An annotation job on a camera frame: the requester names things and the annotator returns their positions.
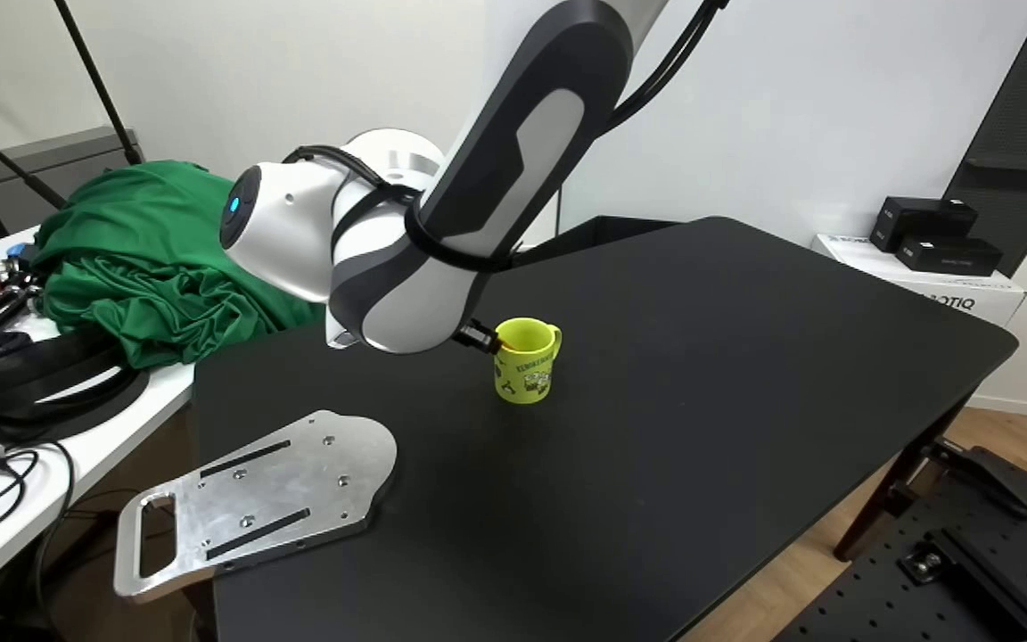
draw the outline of metal bracket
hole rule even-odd
[[[246,559],[352,534],[392,470],[395,439],[377,420],[321,411],[287,425],[130,499],[114,592],[149,601]],[[143,513],[152,507],[176,508],[176,559],[143,574]]]
[[[968,474],[984,493],[984,499],[993,499],[1016,519],[1027,519],[1027,495],[987,460],[976,460],[953,442],[934,442],[928,455],[937,460],[943,468]]]
[[[963,592],[963,599],[982,599],[987,613],[1002,618],[1027,637],[1027,592],[963,534],[947,526],[928,532],[900,565],[914,583],[943,581]]]

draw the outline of green cup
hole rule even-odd
[[[540,316],[509,316],[495,335],[503,348],[493,356],[493,389],[517,407],[541,404],[553,389],[559,328]]]

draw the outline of wooden floor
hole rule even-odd
[[[987,445],[993,451],[1027,468],[1027,417],[968,411],[947,439],[963,445]],[[139,474],[159,451],[176,455],[183,450],[172,439],[157,439],[157,451],[143,451]],[[741,642],[773,637],[807,601],[814,601],[838,574],[843,564],[831,546],[856,517],[858,502],[874,488],[876,474],[843,499],[821,525],[814,525],[794,546],[788,546],[773,564],[768,564],[751,581],[747,581],[729,601],[719,601],[687,642]],[[99,555],[52,599],[57,624],[69,642],[190,642],[193,613],[183,599],[159,599],[152,606],[121,601],[109,592],[109,555]]]
[[[953,442],[984,445],[1027,470],[1027,417],[968,411],[947,432]],[[751,581],[729,594],[686,642],[773,637],[807,601],[814,601],[843,570],[831,546],[858,513],[876,474],[843,499],[821,525],[769,559]]]

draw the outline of table leg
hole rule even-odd
[[[52,564],[46,564],[43,581],[61,583],[65,578],[70,578],[83,555],[90,555],[114,526],[119,526],[119,508],[96,513],[90,526],[75,538],[75,546],[69,546]]]
[[[184,599],[195,613],[195,642],[218,642],[218,599],[213,599],[213,583],[190,583]]]
[[[911,476],[920,470],[920,463],[928,460],[932,445],[947,432],[947,425],[956,420],[956,413],[968,407],[968,400],[960,400],[953,411],[944,411],[932,426],[924,426],[890,463],[890,470],[880,476],[880,485],[874,488],[874,495],[868,499],[868,507],[858,508],[858,517],[844,526],[844,534],[836,546],[838,559],[854,559],[858,554],[863,534],[874,526],[874,519],[880,513],[890,508],[900,488],[911,485]]]

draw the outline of green cloth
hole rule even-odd
[[[83,184],[36,236],[43,313],[108,328],[143,369],[321,319],[321,307],[229,259],[229,190],[195,165],[133,165]]]

